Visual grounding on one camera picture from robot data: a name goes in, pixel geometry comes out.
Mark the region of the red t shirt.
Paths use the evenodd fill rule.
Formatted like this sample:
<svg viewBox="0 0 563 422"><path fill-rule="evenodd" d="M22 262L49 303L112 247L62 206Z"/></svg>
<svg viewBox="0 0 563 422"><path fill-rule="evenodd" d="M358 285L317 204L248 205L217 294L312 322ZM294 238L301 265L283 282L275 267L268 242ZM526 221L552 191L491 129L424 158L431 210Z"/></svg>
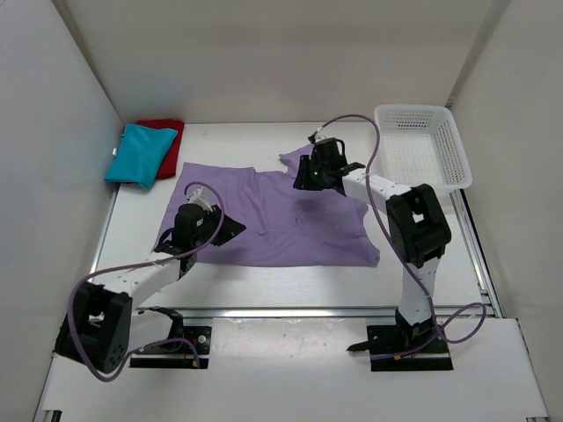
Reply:
<svg viewBox="0 0 563 422"><path fill-rule="evenodd" d="M179 149L185 128L182 120L161 119L161 120L138 120L137 125L149 127L153 129L170 128L177 131L171 147L169 148L163 162L156 175L156 180L173 178L176 175L177 162L179 157Z"/></svg>

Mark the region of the lavender t shirt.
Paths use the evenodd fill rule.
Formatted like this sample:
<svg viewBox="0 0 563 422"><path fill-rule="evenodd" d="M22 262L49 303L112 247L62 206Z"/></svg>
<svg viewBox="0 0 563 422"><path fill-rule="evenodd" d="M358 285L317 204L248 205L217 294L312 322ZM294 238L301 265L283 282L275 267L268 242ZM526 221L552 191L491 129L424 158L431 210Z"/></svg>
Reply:
<svg viewBox="0 0 563 422"><path fill-rule="evenodd" d="M226 214L246 226L223 246L199 252L206 264L254 267L375 267L380 251L364 228L367 205L334 190L301 191L293 186L299 158L311 146L282 154L286 171L256 171L186 163L165 210L159 232L173 225L185 191L196 182L215 188Z"/></svg>

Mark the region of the teal t shirt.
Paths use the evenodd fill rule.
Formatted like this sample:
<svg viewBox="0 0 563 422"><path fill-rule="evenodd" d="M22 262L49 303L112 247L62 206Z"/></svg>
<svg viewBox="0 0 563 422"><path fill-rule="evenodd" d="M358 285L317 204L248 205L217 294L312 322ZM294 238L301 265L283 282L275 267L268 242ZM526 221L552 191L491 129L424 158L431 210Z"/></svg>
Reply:
<svg viewBox="0 0 563 422"><path fill-rule="evenodd" d="M178 131L126 124L115 158L104 180L150 190Z"/></svg>

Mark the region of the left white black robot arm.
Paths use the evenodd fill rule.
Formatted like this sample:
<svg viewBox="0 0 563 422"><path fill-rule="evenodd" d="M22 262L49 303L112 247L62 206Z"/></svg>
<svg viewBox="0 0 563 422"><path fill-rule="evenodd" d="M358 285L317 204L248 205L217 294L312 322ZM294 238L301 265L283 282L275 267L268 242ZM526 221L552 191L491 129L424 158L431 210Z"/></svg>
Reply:
<svg viewBox="0 0 563 422"><path fill-rule="evenodd" d="M55 353L87 366L103 382L116 378L132 354L152 347L190 351L198 367L199 355L193 341L185 337L182 315L162 306L141 306L184 277L196 263L198 251L226 244L245 229L217 205L180 206L151 258L141 265L119 267L114 283L94 284L86 279L75 286Z"/></svg>

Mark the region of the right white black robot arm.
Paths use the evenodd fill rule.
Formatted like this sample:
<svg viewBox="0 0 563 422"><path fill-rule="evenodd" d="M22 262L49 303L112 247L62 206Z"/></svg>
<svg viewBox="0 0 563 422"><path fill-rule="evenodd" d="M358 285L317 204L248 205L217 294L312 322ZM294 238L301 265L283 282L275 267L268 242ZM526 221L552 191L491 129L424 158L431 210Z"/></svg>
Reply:
<svg viewBox="0 0 563 422"><path fill-rule="evenodd" d="M433 296L435 276L447 244L450 226L432 186L406 186L350 163L345 143L337 138L317 141L299 158L295 189L334 190L369 204L375 217L385 215L382 231L403 266L402 293L396 311L395 340L413 352L436 330Z"/></svg>

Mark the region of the white plastic laundry basket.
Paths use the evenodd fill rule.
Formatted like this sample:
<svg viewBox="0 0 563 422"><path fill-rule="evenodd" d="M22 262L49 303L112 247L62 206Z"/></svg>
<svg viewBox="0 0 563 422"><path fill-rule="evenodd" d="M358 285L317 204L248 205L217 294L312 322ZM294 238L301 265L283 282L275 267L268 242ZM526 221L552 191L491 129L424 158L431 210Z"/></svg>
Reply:
<svg viewBox="0 0 563 422"><path fill-rule="evenodd" d="M383 176L400 184L428 184L440 194L466 189L472 173L451 111L436 105L379 105Z"/></svg>

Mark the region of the aluminium frame rail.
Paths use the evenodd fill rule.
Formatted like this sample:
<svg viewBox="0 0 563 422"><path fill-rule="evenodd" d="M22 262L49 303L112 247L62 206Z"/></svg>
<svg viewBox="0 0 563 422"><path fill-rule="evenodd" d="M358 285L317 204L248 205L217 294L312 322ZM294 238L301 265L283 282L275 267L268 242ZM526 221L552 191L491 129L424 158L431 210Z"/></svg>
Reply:
<svg viewBox="0 0 563 422"><path fill-rule="evenodd" d="M181 308L186 318L394 318L394 308L377 307L268 307L268 308Z"/></svg>

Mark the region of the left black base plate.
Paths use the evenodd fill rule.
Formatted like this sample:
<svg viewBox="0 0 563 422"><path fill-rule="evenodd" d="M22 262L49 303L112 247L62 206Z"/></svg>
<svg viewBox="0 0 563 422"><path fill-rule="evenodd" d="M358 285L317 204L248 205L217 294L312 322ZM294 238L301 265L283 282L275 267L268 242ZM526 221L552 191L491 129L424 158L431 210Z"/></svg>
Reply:
<svg viewBox="0 0 563 422"><path fill-rule="evenodd" d="M134 354L129 360L129 366L142 369L207 369L213 339L212 326L210 318L185 319L183 338L191 346L182 342L151 346Z"/></svg>

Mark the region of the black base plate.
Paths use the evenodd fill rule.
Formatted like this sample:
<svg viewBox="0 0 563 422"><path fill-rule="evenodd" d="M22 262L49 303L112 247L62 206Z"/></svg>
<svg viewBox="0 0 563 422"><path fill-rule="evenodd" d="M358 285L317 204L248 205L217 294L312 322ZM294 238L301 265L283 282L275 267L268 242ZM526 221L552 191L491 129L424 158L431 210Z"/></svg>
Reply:
<svg viewBox="0 0 563 422"><path fill-rule="evenodd" d="M367 339L352 344L349 353L369 353L372 372L450 371L453 363L447 342L432 318L410 325L398 311L395 324L370 324Z"/></svg>
<svg viewBox="0 0 563 422"><path fill-rule="evenodd" d="M191 346L182 342L151 346L134 354L129 360L129 366L142 369L207 369L213 339L212 326L210 318L185 319L183 338Z"/></svg>

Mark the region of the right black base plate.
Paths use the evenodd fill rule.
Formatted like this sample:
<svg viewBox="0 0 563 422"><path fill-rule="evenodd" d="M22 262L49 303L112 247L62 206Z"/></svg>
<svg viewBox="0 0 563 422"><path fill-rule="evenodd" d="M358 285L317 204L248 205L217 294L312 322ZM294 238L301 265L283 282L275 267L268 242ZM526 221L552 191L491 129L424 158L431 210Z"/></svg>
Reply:
<svg viewBox="0 0 563 422"><path fill-rule="evenodd" d="M453 363L447 342L432 318L410 325L398 311L395 324L370 324L367 339L352 344L349 353L369 353L372 372L450 371Z"/></svg>

